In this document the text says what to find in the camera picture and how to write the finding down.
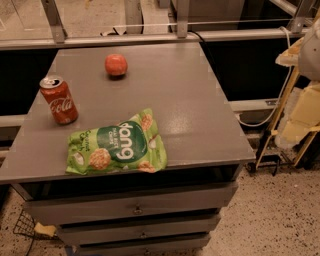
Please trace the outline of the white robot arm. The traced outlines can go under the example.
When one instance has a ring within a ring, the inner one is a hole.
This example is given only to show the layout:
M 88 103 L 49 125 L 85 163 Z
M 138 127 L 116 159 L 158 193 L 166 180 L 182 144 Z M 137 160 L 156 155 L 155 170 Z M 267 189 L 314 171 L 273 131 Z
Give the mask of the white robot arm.
M 300 73 L 311 81 L 320 81 L 320 19 L 308 30 L 300 46 Z

